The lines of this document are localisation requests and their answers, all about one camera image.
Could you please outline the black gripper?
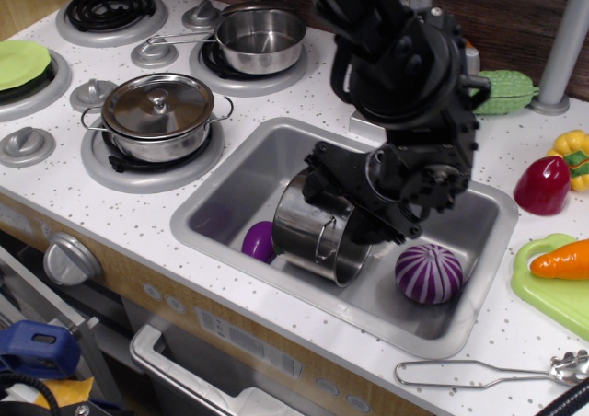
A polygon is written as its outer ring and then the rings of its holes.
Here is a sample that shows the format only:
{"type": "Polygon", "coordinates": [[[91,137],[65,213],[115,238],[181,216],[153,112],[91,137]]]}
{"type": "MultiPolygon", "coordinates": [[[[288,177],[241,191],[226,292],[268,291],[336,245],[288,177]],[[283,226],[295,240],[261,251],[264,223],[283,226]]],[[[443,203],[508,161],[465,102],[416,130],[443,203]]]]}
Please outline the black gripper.
{"type": "Polygon", "coordinates": [[[307,176],[303,196],[316,204],[326,195],[342,197],[353,206],[350,234],[353,243],[402,244],[422,234],[421,218],[402,202],[377,194],[367,176],[369,153],[356,153],[328,142],[315,144],[305,158],[307,176]]]}

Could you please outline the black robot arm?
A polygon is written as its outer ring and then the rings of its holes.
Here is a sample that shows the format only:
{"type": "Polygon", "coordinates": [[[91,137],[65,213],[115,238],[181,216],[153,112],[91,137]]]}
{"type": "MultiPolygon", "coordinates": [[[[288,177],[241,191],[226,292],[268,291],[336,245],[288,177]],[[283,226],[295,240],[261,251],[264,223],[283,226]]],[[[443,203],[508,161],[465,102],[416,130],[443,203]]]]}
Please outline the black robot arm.
{"type": "Polygon", "coordinates": [[[430,211],[455,205],[470,183],[479,127],[474,110],[490,96],[468,73],[456,19],[399,0],[312,0],[335,34],[335,94],[386,132],[369,153],[320,142],[306,158],[307,202],[341,196],[359,214],[358,244],[402,243],[421,234],[430,211]]]}

